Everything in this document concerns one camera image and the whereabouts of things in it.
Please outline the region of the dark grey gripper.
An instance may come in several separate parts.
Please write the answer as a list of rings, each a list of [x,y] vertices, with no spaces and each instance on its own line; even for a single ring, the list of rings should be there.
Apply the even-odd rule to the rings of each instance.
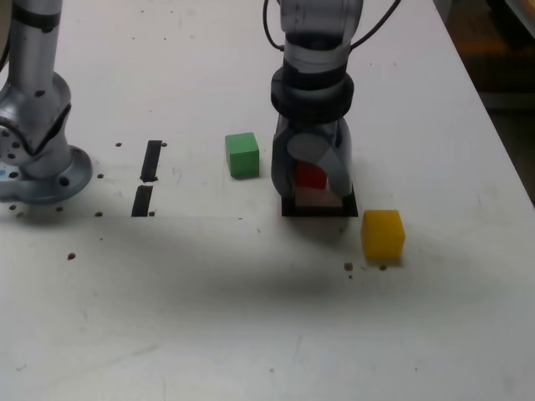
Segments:
[[[298,160],[321,168],[335,195],[349,195],[353,190],[351,145],[344,118],[311,124],[280,116],[273,137],[271,163],[272,182],[278,194],[293,197],[295,160]]]

